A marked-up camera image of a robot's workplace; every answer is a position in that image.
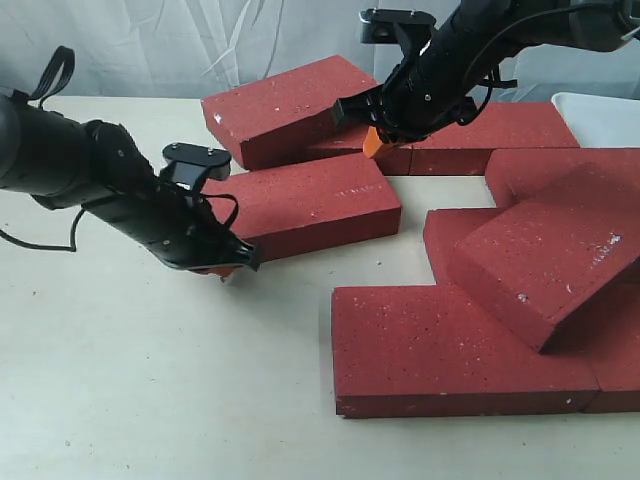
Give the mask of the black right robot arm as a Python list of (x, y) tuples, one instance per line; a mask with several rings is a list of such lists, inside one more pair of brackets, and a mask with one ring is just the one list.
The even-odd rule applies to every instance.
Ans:
[(476, 86), (510, 89), (500, 64), (540, 45), (613, 52), (639, 36), (636, 1), (463, 1), (442, 23), (416, 10), (361, 12), (364, 44), (393, 44), (403, 58), (381, 85), (339, 98), (336, 127), (369, 130), (363, 152), (379, 158), (452, 124), (467, 126), (485, 109)]

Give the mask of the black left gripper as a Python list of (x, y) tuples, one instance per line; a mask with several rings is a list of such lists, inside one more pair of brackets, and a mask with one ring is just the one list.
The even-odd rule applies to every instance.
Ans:
[(256, 271), (260, 265), (256, 247), (232, 231), (239, 202), (231, 194), (190, 191), (151, 174), (83, 209), (175, 270), (225, 282), (235, 267)]

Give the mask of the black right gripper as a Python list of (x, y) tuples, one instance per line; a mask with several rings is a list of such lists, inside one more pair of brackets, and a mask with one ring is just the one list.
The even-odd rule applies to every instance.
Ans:
[(363, 154), (379, 159), (398, 144), (413, 143), (455, 122), (468, 122), (478, 106), (463, 84), (471, 57), (428, 49), (383, 85), (339, 98), (332, 117), (339, 127), (369, 126)]

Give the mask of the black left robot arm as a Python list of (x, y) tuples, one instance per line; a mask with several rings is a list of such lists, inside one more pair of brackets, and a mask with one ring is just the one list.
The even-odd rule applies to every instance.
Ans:
[(166, 165), (156, 172), (120, 124), (79, 123), (29, 105), (20, 92), (1, 98), (3, 190), (48, 210), (79, 207), (175, 270), (257, 270), (255, 247), (232, 230), (239, 210), (218, 219), (203, 191), (207, 180), (229, 178), (230, 153), (172, 143), (162, 155)]

